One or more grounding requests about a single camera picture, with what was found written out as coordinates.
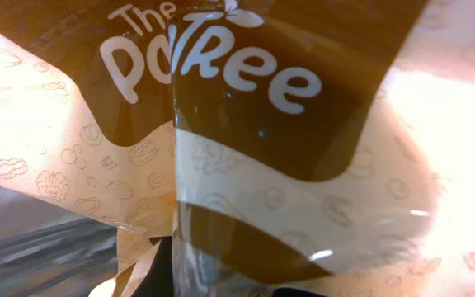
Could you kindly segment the beige brown snack bag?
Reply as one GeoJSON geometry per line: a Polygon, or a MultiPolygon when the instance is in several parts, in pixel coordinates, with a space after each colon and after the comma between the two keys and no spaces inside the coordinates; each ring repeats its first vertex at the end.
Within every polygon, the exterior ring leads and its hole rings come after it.
{"type": "Polygon", "coordinates": [[[0,1],[0,187],[131,295],[475,296],[475,1],[0,1]]]}

